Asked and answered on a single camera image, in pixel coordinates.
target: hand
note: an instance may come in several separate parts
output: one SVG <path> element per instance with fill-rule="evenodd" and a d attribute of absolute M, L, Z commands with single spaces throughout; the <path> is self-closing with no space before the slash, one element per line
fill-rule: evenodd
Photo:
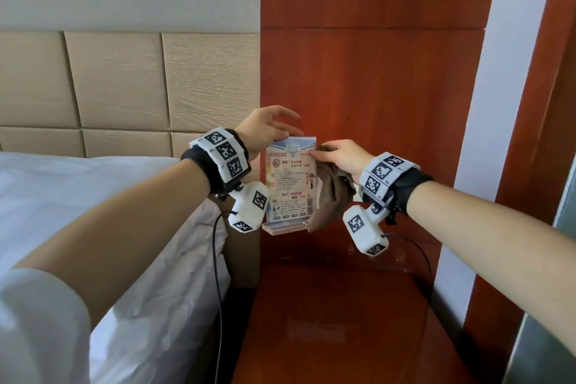
<path fill-rule="evenodd" d="M 323 145 L 336 150 L 332 152 L 312 151 L 310 156 L 318 161 L 334 163 L 350 173 L 354 182 L 359 184 L 360 175 L 368 163 L 374 159 L 374 155 L 366 152 L 352 140 L 327 141 Z"/>
<path fill-rule="evenodd" d="M 300 119 L 300 116 L 280 105 L 257 108 L 236 128 L 236 132 L 248 149 L 249 161 L 272 144 L 274 140 L 284 140 L 290 136 L 302 137 L 303 131 L 297 127 L 275 120 L 276 117 Z"/>

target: white bedding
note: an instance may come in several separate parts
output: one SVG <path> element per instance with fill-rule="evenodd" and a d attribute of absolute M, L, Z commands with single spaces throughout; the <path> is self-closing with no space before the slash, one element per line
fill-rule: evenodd
<path fill-rule="evenodd" d="M 69 158 L 0 152 L 0 274 L 99 202 L 177 162 L 164 157 Z M 182 382 L 218 309 L 206 200 L 94 329 L 93 383 Z M 217 251 L 226 231 L 217 228 Z M 218 259 L 220 285 L 230 277 Z"/>

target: white duvet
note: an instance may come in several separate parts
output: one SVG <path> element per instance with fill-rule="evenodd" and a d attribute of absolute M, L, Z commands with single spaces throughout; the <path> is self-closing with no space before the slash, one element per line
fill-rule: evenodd
<path fill-rule="evenodd" d="M 110 196 L 177 162 L 164 157 L 69 158 L 0 152 L 0 274 Z M 182 382 L 217 313 L 206 200 L 90 339 L 93 383 Z M 217 251 L 226 231 L 217 228 Z M 218 259 L 220 285 L 229 275 Z"/>

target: beige padded headboard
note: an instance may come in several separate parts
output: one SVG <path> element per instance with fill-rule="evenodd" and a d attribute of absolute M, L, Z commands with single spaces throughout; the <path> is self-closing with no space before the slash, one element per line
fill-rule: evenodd
<path fill-rule="evenodd" d="M 259 34 L 0 32 L 0 150 L 178 158 L 259 106 L 259 66 Z M 258 236 L 238 235 L 226 260 L 251 287 Z"/>

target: white sleeve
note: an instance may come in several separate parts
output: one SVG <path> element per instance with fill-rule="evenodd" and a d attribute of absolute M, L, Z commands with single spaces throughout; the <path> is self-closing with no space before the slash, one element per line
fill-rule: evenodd
<path fill-rule="evenodd" d="M 34 269 L 0 277 L 0 382 L 88 384 L 90 317 L 59 278 Z"/>

